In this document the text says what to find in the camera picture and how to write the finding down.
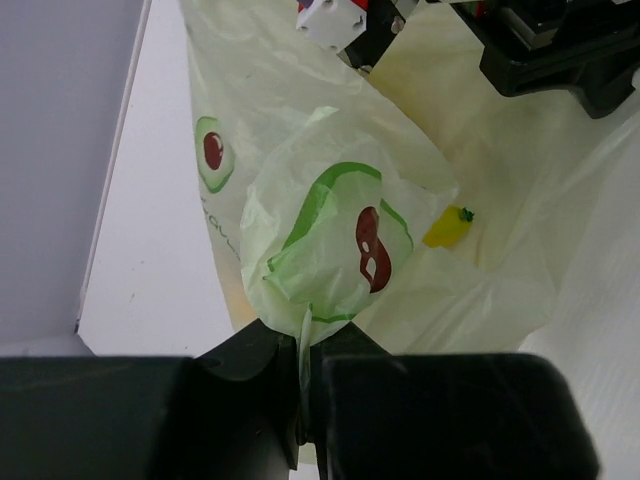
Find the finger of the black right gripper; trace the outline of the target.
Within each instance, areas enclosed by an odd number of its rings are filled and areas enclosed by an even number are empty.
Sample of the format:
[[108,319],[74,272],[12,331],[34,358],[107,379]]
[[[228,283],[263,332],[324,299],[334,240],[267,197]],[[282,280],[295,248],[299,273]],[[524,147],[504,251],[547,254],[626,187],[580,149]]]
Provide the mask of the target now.
[[339,53],[339,58],[360,72],[370,73],[415,9],[414,0],[371,0],[366,30]]

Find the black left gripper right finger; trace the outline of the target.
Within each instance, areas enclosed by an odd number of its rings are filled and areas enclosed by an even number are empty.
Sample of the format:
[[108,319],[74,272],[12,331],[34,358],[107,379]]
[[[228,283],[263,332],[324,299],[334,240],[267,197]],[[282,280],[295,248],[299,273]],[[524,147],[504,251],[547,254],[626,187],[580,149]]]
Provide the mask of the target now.
[[348,325],[312,347],[324,479],[595,479],[564,376],[531,354],[393,355]]

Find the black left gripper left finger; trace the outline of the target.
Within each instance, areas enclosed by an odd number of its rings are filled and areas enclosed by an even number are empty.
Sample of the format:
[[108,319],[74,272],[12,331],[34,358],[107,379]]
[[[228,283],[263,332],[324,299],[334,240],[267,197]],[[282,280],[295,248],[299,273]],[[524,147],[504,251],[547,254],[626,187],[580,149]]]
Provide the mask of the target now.
[[5,479],[285,479],[296,344],[253,322],[197,358],[1,362]]

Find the green printed plastic bag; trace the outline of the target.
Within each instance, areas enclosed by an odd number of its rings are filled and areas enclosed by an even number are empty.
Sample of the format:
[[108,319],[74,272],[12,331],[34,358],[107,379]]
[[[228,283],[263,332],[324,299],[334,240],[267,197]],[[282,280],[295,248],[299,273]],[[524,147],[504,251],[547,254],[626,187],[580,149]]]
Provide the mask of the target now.
[[[299,1],[184,1],[202,208],[238,331],[310,351],[348,325],[393,355],[518,353],[567,381],[600,462],[639,475],[639,72],[591,118],[498,93],[452,6],[415,9],[370,73],[296,29]],[[451,205],[456,245],[423,237]]]

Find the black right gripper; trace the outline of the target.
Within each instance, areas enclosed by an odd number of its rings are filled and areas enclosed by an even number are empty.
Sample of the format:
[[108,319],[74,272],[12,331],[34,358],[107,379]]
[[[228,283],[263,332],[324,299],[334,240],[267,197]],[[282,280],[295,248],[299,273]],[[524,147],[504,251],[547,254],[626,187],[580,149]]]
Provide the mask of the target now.
[[464,1],[452,8],[482,43],[479,68],[505,97],[566,90],[600,119],[637,89],[636,1]]

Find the yellow fake fruit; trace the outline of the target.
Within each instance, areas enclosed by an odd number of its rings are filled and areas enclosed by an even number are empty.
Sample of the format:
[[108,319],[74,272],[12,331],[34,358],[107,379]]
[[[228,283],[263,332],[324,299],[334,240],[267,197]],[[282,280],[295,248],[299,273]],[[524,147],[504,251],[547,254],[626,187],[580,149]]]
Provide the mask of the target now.
[[430,248],[452,247],[469,232],[474,218],[471,210],[451,205],[423,237],[423,243]]

